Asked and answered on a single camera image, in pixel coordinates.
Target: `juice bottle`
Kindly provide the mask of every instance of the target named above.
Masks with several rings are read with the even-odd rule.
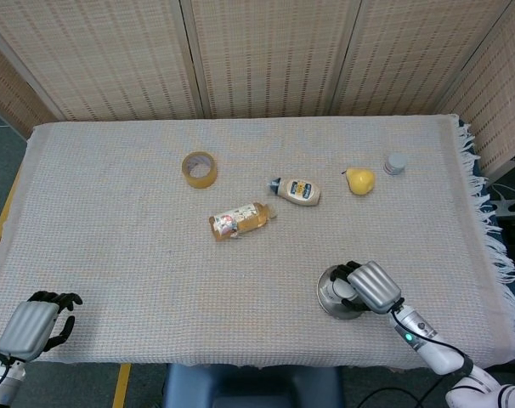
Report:
[[[263,227],[274,217],[276,212],[270,205],[254,202],[210,217],[208,222],[216,241],[223,241]]]

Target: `fringe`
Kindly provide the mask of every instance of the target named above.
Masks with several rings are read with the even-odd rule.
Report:
[[[483,232],[485,233],[484,244],[488,248],[491,262],[496,266],[496,280],[501,284],[503,298],[508,308],[512,311],[512,324],[515,331],[515,296],[507,284],[515,281],[514,262],[507,256],[507,249],[496,236],[501,237],[501,228],[493,225],[492,217],[495,211],[488,203],[490,195],[483,195],[482,190],[486,183],[486,178],[478,177],[473,174],[475,161],[480,157],[472,153],[474,136],[469,133],[469,125],[458,127],[459,129],[459,151],[461,154],[461,164],[467,175],[469,192],[473,197],[473,207],[475,215],[481,221]]]

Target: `roll of tape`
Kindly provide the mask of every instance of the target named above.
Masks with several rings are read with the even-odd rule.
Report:
[[[203,177],[193,177],[190,173],[199,164],[204,164],[210,169]],[[194,151],[189,153],[182,161],[182,174],[186,181],[194,189],[205,189],[216,181],[218,169],[214,158],[205,151]]]

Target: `gray carpet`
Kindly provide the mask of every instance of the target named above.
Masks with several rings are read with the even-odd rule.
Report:
[[[0,212],[25,153],[25,142],[9,128],[0,128]],[[31,363],[27,380],[14,408],[110,407],[119,366],[115,364],[62,365]],[[134,365],[127,389],[127,408],[149,408],[161,401],[166,375],[164,365]],[[386,368],[345,368],[343,386],[347,407],[353,408],[370,392],[382,387],[401,387],[421,397],[438,379],[430,370],[392,372]],[[495,374],[502,383],[514,383],[513,374]],[[426,408],[444,408],[444,394],[458,379],[446,377],[424,402]],[[377,394],[367,408],[412,407],[410,397],[394,391]]]

